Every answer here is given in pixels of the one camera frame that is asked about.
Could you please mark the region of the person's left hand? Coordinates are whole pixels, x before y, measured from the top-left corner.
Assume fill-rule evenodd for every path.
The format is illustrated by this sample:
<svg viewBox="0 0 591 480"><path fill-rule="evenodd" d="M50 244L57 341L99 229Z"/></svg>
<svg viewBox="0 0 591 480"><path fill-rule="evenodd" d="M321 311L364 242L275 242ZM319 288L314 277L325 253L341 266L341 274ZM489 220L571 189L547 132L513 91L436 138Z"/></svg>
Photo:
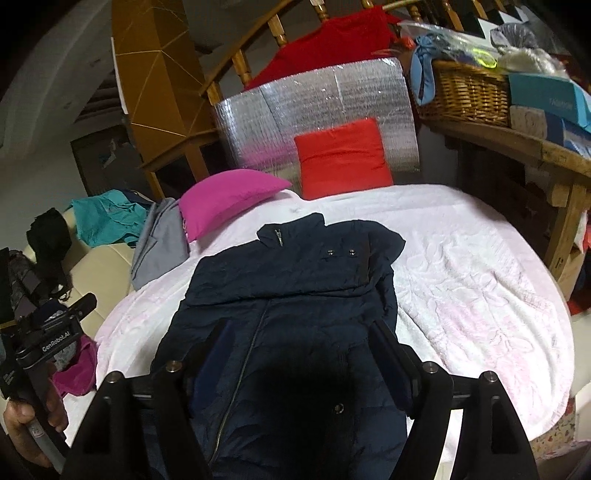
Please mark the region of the person's left hand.
<svg viewBox="0 0 591 480"><path fill-rule="evenodd" d="M23 369L16 361L3 361L3 418L10 440L25 460L52 466L62 473L69 452L63 434L68 419L61 396L51 382L52 370L49 363Z"/></svg>

